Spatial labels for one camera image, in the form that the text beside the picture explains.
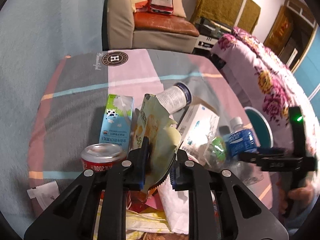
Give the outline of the right hand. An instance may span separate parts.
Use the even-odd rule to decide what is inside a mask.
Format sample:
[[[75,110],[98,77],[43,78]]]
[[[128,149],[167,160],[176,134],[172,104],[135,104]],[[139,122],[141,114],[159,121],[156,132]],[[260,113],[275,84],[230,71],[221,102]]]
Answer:
[[[289,200],[297,201],[302,207],[307,207],[312,202],[315,195],[314,188],[310,181],[306,181],[304,187],[293,189],[288,193],[282,189],[281,180],[277,182],[277,186],[279,188],[279,212],[282,215],[289,205]]]

